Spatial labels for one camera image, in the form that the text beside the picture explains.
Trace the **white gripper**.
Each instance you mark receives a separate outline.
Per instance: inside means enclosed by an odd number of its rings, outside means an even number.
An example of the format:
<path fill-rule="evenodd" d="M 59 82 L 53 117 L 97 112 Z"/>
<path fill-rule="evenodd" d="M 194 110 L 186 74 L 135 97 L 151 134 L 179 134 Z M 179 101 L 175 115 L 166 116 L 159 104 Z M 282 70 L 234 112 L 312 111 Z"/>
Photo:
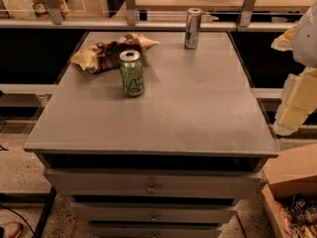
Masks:
<path fill-rule="evenodd" d="M 293 58 L 306 66 L 299 75 L 291 73 L 288 76 L 275 114 L 274 133 L 288 136 L 317 110 L 317 1 L 297 26 L 274 39 L 271 47 L 281 52 L 293 50 Z"/>

